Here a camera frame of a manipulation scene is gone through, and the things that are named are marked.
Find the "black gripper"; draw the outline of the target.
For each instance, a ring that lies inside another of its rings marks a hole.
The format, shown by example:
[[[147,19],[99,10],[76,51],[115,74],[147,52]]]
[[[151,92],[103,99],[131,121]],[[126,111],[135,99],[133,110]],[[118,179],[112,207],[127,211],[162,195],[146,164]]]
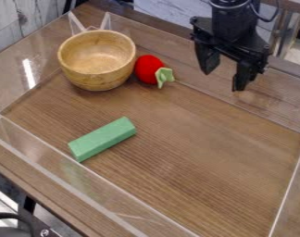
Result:
[[[191,40],[199,68],[206,75],[221,64],[221,56],[229,57],[237,64],[231,91],[243,91],[247,83],[258,73],[263,73],[270,55],[270,45],[259,37],[255,30],[246,33],[238,40],[229,41],[215,36],[211,29],[211,18],[191,17]]]

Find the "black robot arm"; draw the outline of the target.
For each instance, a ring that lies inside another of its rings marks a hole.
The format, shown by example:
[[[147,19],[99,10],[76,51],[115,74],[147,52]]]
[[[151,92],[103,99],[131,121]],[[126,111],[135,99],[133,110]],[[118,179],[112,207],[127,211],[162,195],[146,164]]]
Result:
[[[258,35],[257,25],[258,20],[274,20],[280,1],[276,1],[276,11],[269,19],[258,13],[259,0],[209,0],[209,5],[210,18],[190,18],[199,68],[209,75],[221,64],[221,56],[229,57],[237,62],[231,91],[243,91],[267,66],[270,44]]]

